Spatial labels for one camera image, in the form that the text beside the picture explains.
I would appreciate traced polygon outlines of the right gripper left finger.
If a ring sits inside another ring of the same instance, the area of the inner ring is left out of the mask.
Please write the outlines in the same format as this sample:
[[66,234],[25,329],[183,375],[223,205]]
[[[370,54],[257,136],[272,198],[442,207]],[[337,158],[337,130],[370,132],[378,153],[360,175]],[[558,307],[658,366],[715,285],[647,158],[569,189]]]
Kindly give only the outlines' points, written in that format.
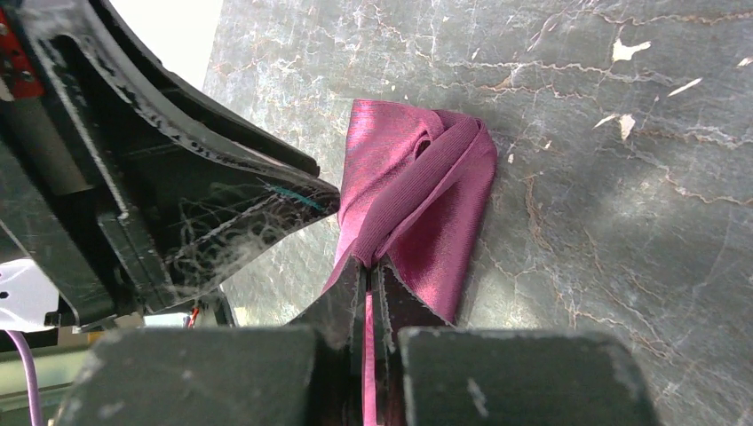
[[58,425],[360,425],[364,267],[278,327],[139,328],[91,349]]

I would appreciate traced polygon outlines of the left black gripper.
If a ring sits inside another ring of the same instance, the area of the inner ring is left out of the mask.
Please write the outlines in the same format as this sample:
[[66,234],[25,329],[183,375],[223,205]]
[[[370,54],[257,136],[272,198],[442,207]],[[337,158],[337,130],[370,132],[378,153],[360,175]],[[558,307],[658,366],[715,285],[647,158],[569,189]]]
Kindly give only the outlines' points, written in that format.
[[141,180],[126,154],[141,135],[141,74],[218,135],[320,175],[317,161],[191,86],[109,1],[1,4],[1,174],[8,238],[89,325],[141,309]]

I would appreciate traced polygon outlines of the purple cloth napkin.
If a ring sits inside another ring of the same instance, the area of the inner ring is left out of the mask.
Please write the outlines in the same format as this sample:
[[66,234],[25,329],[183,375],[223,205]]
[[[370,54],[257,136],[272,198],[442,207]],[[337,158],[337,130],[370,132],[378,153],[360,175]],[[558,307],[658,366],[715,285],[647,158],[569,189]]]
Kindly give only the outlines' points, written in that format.
[[380,425],[402,396],[400,337],[449,331],[495,179],[478,117],[357,99],[320,332],[336,354],[328,425]]

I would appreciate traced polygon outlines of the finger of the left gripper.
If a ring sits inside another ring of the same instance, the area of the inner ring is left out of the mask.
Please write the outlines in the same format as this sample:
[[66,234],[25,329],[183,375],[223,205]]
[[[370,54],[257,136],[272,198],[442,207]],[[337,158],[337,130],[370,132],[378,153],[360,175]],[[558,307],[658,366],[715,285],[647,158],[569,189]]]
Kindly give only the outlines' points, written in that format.
[[337,189],[222,137],[141,74],[140,312],[186,306],[287,235],[333,214]]

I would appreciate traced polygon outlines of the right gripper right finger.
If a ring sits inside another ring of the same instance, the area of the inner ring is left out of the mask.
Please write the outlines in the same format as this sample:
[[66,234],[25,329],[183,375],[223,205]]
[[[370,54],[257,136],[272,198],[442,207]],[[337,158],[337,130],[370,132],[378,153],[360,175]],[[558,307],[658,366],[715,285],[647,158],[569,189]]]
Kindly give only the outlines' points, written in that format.
[[630,351],[611,335],[446,322],[390,259],[372,271],[381,425],[656,425]]

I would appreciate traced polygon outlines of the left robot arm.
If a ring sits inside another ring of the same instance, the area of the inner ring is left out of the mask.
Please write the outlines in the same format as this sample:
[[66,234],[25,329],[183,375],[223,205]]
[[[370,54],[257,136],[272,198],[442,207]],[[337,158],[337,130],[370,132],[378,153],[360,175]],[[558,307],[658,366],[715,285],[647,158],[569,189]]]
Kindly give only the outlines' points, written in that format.
[[338,205],[315,159],[167,70],[108,1],[2,2],[2,328],[189,309]]

